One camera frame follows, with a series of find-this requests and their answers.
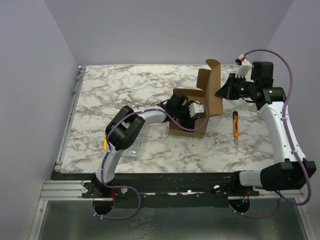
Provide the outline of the brown cardboard express box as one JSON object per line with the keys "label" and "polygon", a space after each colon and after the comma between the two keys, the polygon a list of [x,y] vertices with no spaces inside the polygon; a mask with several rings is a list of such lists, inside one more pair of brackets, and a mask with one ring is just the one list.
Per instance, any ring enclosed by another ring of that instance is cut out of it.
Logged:
{"label": "brown cardboard express box", "polygon": [[223,114],[223,100],[215,93],[221,88],[221,63],[207,59],[210,69],[200,68],[197,74],[197,89],[175,88],[168,101],[169,114],[179,123],[169,124],[172,136],[202,139],[208,121]]}

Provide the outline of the orange utility knife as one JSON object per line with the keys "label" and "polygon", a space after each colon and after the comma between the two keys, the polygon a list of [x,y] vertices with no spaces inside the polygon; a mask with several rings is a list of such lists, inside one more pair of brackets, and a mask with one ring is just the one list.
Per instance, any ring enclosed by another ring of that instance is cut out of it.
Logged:
{"label": "orange utility knife", "polygon": [[234,143],[236,145],[239,144],[239,116],[238,112],[234,111],[232,113],[232,118],[233,118],[233,138],[234,138]]}

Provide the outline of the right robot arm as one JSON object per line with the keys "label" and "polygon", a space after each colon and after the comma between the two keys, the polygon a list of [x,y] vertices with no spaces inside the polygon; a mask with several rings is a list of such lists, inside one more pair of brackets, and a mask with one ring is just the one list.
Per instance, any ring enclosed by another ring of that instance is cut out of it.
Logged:
{"label": "right robot arm", "polygon": [[273,63],[250,63],[244,57],[236,63],[239,69],[229,74],[215,96],[226,100],[249,98],[255,103],[267,126],[274,164],[261,170],[240,171],[238,178],[230,182],[230,191],[240,196],[248,187],[267,191],[300,190],[317,167],[299,147],[285,106],[284,89],[273,86]]}

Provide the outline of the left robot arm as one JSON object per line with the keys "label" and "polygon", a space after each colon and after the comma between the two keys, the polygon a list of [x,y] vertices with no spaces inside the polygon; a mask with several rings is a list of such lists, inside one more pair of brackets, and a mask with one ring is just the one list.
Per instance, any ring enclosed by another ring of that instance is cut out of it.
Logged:
{"label": "left robot arm", "polygon": [[122,107],[105,128],[105,153],[95,172],[98,181],[93,185],[94,193],[101,198],[110,193],[109,182],[115,177],[123,152],[133,145],[144,127],[170,122],[185,132],[194,133],[202,129],[208,119],[209,111],[205,103],[190,100],[180,91],[148,109],[135,111],[127,105]]}

